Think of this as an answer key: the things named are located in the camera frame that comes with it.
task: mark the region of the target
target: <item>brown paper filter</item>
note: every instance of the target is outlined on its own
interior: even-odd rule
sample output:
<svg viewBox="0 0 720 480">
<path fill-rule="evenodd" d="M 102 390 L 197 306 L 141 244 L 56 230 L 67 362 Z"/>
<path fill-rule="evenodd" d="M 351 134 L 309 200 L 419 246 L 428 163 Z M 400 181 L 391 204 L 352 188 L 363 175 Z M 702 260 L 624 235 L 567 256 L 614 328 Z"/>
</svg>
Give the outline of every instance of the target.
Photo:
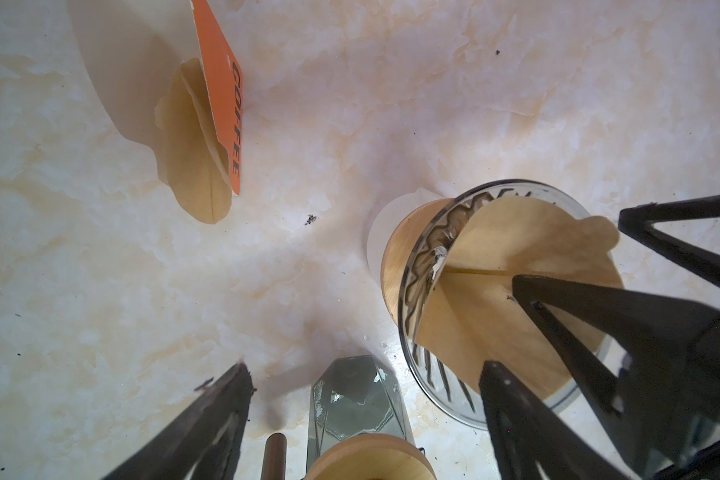
<svg viewBox="0 0 720 480">
<path fill-rule="evenodd" d="M 568 373 L 556 351 L 512 297 L 512 276 L 545 275 L 623 288 L 608 251 L 619 239 L 602 216 L 576 220 L 530 197 L 501 197 L 464 227 L 424 306 L 417 343 L 480 391 L 485 360 L 498 360 L 539 398 L 556 393 Z M 604 334 L 552 308 L 590 350 Z"/>
<path fill-rule="evenodd" d="M 166 177 L 176 200 L 205 224 L 230 211 L 229 159 L 213 126 L 202 66 L 193 58 L 174 73 L 168 95 L 155 108 L 163 131 Z"/>
</svg>

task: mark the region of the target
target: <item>brown cylindrical handle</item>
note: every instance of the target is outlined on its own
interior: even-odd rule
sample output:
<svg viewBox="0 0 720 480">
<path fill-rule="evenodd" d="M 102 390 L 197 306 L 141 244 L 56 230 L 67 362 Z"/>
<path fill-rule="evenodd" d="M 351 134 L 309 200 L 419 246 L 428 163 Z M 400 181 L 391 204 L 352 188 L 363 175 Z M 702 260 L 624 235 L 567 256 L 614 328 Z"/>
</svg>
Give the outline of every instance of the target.
<svg viewBox="0 0 720 480">
<path fill-rule="evenodd" d="M 286 436 L 273 433 L 266 440 L 262 480 L 285 480 L 286 478 Z"/>
</svg>

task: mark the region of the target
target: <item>round wooden lid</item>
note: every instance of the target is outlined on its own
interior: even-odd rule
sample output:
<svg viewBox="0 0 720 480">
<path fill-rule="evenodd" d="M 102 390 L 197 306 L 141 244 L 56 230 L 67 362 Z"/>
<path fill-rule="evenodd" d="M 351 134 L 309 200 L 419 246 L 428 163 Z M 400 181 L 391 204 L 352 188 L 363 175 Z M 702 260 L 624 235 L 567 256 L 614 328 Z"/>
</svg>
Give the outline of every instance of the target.
<svg viewBox="0 0 720 480">
<path fill-rule="evenodd" d="M 318 458 L 305 480 L 436 480 L 427 458 L 402 438 L 369 433 L 349 438 Z"/>
</svg>

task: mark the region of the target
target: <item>dark crumb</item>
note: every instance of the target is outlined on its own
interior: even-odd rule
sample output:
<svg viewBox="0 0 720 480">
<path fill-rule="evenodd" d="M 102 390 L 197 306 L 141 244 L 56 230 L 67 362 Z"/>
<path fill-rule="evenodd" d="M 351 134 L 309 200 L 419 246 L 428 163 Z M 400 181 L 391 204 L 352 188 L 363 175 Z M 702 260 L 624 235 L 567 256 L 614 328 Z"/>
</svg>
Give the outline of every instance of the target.
<svg viewBox="0 0 720 480">
<path fill-rule="evenodd" d="M 205 390 L 205 389 L 208 387 L 208 385 L 211 384 L 212 381 L 213 381 L 213 377 L 205 380 L 205 381 L 202 383 L 201 386 L 197 387 L 196 389 L 194 389 L 194 390 L 192 390 L 192 391 L 193 391 L 193 392 L 197 392 L 198 390 Z"/>
</svg>

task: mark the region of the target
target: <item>marble surface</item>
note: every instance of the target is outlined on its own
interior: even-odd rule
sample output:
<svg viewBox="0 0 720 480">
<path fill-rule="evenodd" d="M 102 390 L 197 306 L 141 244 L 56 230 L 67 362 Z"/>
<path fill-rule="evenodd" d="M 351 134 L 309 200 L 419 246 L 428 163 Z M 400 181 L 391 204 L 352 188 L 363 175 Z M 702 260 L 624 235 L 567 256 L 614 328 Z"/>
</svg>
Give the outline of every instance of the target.
<svg viewBox="0 0 720 480">
<path fill-rule="evenodd" d="M 67 3 L 0 2 L 0 478 L 98 478 L 242 358 L 259 391 L 238 478 L 281 431 L 298 479 L 307 385 L 362 352 L 398 374 L 440 478 L 498 478 L 488 434 L 414 384 L 370 224 L 417 187 L 501 178 L 611 219 L 720 194 L 720 0 L 211 5 L 245 99 L 242 196 L 209 226 L 115 128 Z M 720 252 L 720 220 L 666 229 Z M 629 239 L 614 259 L 628 288 L 720 307 Z M 585 404 L 564 417 L 616 461 Z"/>
</svg>

